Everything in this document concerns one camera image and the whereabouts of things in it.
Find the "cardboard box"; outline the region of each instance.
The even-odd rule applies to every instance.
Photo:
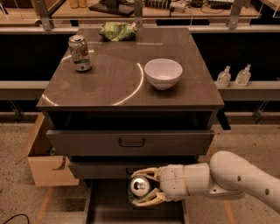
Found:
[[[79,180],[71,173],[66,156],[50,156],[52,148],[46,137],[49,125],[40,113],[31,128],[16,163],[28,159],[35,186],[77,186]]]

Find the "drawer handle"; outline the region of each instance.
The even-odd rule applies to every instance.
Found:
[[[125,141],[123,141],[121,138],[119,138],[119,145],[121,146],[121,147],[143,147],[144,145],[145,145],[145,143],[146,143],[146,140],[143,138],[142,139],[142,142],[139,142],[139,143],[136,143],[136,142],[125,142]]]

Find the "black base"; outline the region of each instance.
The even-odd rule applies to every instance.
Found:
[[[105,12],[108,14],[128,17],[134,13],[134,6],[119,4],[118,9],[108,8],[106,5],[96,3],[88,7],[91,11]]]

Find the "drawer front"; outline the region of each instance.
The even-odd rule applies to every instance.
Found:
[[[59,155],[70,156],[205,155],[214,137],[211,130],[48,130],[46,135]]]
[[[133,171],[159,167],[157,163],[70,162],[68,167],[77,179],[130,179]]]

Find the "can lid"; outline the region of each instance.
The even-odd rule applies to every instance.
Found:
[[[70,42],[80,42],[82,40],[84,40],[84,36],[82,35],[73,35],[72,37],[69,38]]]
[[[150,189],[150,183],[145,177],[134,177],[130,182],[131,191],[138,197],[142,197],[147,194]]]

